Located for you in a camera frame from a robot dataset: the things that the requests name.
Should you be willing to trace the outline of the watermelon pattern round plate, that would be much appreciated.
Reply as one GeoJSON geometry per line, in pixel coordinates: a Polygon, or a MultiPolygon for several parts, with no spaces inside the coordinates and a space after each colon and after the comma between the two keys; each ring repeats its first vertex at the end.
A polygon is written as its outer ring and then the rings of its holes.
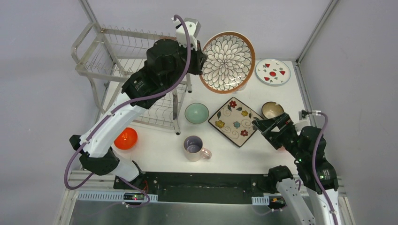
{"type": "Polygon", "coordinates": [[[270,86],[281,86],[291,78],[291,70],[282,61],[276,59],[264,59],[255,67],[256,76],[270,86]]]}

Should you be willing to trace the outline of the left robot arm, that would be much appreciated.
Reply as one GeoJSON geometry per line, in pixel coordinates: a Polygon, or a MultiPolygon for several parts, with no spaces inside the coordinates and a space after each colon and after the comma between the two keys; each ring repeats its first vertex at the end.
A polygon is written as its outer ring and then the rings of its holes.
{"type": "Polygon", "coordinates": [[[144,65],[122,85],[114,106],[83,135],[69,139],[84,169],[92,175],[114,174],[131,189],[143,184],[139,167],[112,149],[114,140],[128,125],[160,98],[177,87],[187,73],[200,75],[207,56],[200,41],[187,46],[173,39],[160,39],[146,51],[144,65]]]}

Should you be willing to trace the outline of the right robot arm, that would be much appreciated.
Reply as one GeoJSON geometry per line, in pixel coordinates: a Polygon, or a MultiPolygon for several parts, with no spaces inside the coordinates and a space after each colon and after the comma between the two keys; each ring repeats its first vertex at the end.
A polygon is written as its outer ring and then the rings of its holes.
{"type": "Polygon", "coordinates": [[[283,147],[294,157],[301,184],[311,200],[310,209],[302,198],[292,173],[286,166],[269,169],[257,188],[264,193],[280,193],[297,224],[340,225],[338,211],[338,179],[333,165],[325,158],[326,141],[323,137],[328,123],[325,113],[314,111],[325,118],[322,128],[304,126],[298,132],[287,113],[271,119],[255,119],[253,126],[277,150],[283,147]]]}

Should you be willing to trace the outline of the floral petal brown-rim plate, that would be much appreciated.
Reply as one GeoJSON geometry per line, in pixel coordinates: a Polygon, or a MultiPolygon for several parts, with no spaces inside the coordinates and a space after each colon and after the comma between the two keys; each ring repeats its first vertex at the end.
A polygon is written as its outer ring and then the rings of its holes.
{"type": "Polygon", "coordinates": [[[241,33],[226,31],[214,35],[203,48],[207,60],[200,80],[210,91],[218,94],[235,92],[247,83],[255,67],[255,50],[241,33]]]}

